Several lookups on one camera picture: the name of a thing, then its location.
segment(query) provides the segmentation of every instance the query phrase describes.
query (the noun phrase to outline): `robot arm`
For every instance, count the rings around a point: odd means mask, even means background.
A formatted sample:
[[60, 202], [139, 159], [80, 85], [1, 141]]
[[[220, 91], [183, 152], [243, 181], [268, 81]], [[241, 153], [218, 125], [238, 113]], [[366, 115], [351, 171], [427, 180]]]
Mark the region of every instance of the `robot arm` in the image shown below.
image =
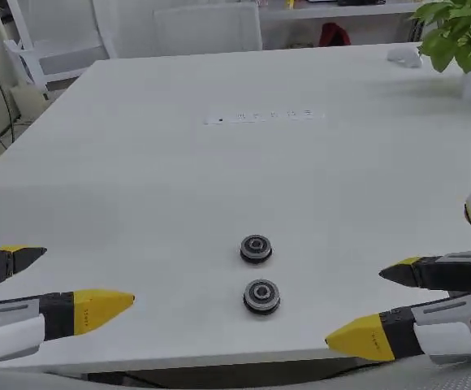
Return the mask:
[[[465, 216], [471, 223], [471, 194]], [[330, 348], [379, 361], [423, 353], [438, 364], [471, 359], [471, 252], [409, 258], [380, 275], [450, 297], [358, 318], [326, 338]]]
[[[44, 248], [0, 249], [0, 283], [32, 265]], [[0, 360], [35, 353], [42, 342], [90, 332], [134, 302], [110, 290], [52, 292], [0, 301]]]

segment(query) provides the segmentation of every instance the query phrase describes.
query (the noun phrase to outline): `metal bearing ring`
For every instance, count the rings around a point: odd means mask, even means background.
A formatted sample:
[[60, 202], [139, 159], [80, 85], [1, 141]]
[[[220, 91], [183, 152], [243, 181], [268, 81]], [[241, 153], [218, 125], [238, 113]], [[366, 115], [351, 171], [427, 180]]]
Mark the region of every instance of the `metal bearing ring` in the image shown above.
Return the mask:
[[241, 257], [246, 262], [261, 264], [271, 256], [271, 244], [264, 236], [253, 235], [241, 242]]
[[254, 280], [246, 286], [243, 302], [246, 308], [254, 314], [272, 314], [281, 302], [279, 289], [269, 280]]

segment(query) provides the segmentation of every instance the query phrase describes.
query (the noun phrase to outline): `white table surface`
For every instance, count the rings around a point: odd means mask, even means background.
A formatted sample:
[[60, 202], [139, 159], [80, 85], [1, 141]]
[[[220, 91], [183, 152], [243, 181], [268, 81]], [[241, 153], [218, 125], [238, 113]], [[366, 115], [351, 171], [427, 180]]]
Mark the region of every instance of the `white table surface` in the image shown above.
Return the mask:
[[[471, 249], [471, 106], [460, 72], [386, 61], [390, 46], [93, 65], [0, 158], [0, 245], [46, 255], [0, 299], [111, 288], [134, 306], [0, 367], [108, 371], [335, 356], [363, 314], [444, 297], [378, 271]], [[205, 125], [312, 108], [324, 118]], [[239, 244], [263, 234], [271, 260]], [[282, 305], [242, 303], [267, 278]]]

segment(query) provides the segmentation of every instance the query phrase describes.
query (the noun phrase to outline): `white shelf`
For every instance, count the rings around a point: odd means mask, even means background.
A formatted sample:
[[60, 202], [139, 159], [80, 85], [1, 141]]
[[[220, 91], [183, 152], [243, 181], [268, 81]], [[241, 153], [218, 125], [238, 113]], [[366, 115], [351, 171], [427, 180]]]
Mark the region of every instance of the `white shelf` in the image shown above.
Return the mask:
[[297, 2], [289, 10], [284, 0], [269, 0], [260, 10], [261, 20], [297, 20], [335, 18], [339, 16], [386, 15], [413, 13], [422, 2], [388, 2], [376, 6], [338, 6], [336, 2]]

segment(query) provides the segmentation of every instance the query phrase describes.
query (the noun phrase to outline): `white chair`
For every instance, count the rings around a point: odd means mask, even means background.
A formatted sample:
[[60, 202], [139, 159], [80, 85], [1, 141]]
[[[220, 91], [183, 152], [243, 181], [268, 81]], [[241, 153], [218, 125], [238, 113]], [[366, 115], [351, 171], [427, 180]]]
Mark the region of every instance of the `white chair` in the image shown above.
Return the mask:
[[255, 2], [182, 6], [154, 12], [160, 55], [262, 50]]
[[97, 26], [121, 59], [160, 55], [154, 12], [241, 0], [93, 0]]
[[115, 58], [102, 40], [91, 0], [7, 0], [20, 42], [5, 41], [18, 74], [47, 92], [52, 81], [80, 76], [98, 59]]

